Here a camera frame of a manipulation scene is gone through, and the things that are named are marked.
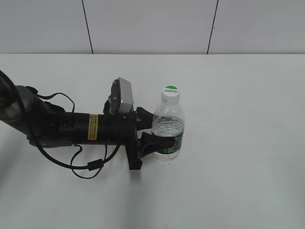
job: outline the white table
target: white table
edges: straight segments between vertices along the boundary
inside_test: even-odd
[[[122,148],[94,180],[0,123],[1,229],[305,228],[304,55],[0,55],[0,69],[86,113],[102,113],[118,77],[152,112],[176,84],[186,116],[176,160],[129,171]],[[48,152],[68,163],[76,150]],[[103,151],[86,146],[76,164]]]

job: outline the white bottle cap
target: white bottle cap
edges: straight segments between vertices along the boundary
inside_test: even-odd
[[[176,86],[169,85],[162,90],[162,100],[167,102],[176,102],[180,99],[180,89]]]

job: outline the bottle label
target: bottle label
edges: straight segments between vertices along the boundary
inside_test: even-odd
[[[177,152],[181,148],[181,145],[182,145],[183,133],[184,132],[182,132],[178,136],[174,137],[175,138],[175,144],[173,145],[172,148],[158,150],[157,152],[159,154],[173,154],[173,153]]]

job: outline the white wall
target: white wall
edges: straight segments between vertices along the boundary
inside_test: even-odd
[[[1,0],[0,53],[91,53],[80,0]]]
[[[304,0],[220,0],[209,53],[305,53]]]
[[[206,53],[215,0],[85,0],[94,53]]]
[[[217,0],[2,0],[0,53],[206,53]],[[304,0],[219,0],[209,53],[305,53]]]

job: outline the green logo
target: green logo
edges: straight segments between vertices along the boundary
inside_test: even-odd
[[[174,89],[174,90],[177,90],[178,88],[176,88],[175,86],[167,86],[165,88],[169,88],[169,89]]]

